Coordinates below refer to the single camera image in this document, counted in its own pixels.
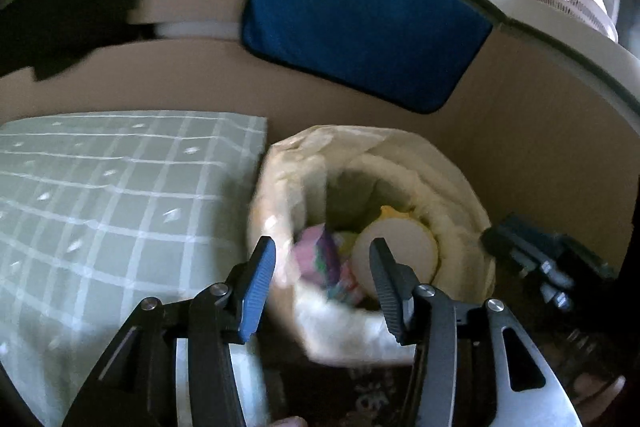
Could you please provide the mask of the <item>person's right hand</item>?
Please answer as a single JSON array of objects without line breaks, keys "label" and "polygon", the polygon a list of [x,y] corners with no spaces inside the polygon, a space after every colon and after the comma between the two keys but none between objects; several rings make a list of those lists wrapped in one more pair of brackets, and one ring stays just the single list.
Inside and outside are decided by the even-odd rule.
[{"label": "person's right hand", "polygon": [[589,426],[599,419],[622,392],[625,384],[624,376],[605,381],[596,375],[579,375],[574,380],[572,402],[582,425]]}]

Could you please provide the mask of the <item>person's left hand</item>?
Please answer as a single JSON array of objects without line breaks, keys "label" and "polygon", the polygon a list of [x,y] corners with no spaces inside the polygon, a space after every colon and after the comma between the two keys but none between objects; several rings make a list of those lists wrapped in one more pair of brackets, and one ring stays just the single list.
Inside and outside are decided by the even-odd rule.
[{"label": "person's left hand", "polygon": [[300,416],[290,416],[273,421],[269,427],[308,427],[308,424]]}]

